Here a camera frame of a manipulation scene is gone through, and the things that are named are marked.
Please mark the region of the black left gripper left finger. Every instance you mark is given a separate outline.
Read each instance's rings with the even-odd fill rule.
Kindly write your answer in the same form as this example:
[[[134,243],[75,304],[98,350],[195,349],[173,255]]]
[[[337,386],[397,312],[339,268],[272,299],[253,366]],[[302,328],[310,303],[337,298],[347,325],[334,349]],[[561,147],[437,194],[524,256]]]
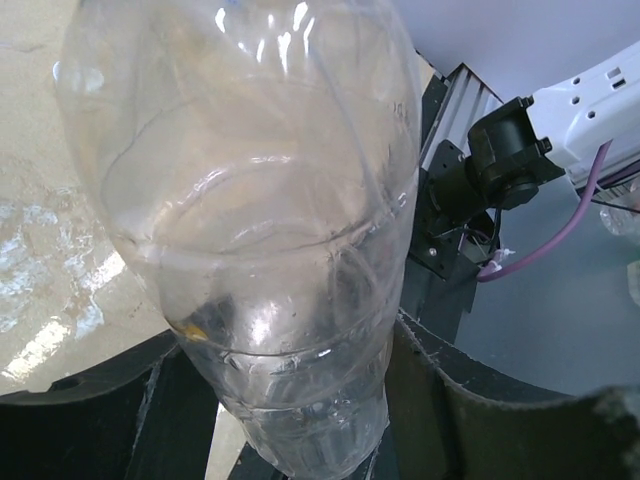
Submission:
[[[169,331],[1,398],[4,479],[202,479],[218,399]]]

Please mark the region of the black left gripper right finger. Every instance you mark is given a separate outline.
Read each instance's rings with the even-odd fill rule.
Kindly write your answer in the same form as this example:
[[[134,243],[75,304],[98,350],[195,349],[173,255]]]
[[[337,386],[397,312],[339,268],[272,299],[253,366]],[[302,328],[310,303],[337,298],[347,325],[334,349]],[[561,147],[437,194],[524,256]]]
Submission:
[[[636,479],[639,389],[565,396],[516,380],[405,312],[386,376],[403,479]]]

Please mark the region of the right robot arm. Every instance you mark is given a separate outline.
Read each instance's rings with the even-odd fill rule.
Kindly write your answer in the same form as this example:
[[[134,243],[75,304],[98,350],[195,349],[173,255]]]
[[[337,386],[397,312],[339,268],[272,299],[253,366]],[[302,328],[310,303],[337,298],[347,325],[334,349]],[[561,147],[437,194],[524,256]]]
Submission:
[[[528,203],[541,185],[639,124],[639,46],[478,120],[470,154],[429,183],[436,211],[462,224]]]

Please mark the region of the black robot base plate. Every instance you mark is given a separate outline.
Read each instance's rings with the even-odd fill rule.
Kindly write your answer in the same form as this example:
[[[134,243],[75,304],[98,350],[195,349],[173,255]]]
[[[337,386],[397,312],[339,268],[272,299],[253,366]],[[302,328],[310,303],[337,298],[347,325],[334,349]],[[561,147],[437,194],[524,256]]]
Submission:
[[[400,307],[432,334],[454,343],[460,320],[470,312],[479,268],[462,252],[467,240],[478,242],[484,253],[493,221],[487,213],[456,224],[440,212],[432,187],[447,172],[459,170],[464,154],[442,141],[428,170],[419,174],[418,199],[409,255],[405,264]]]

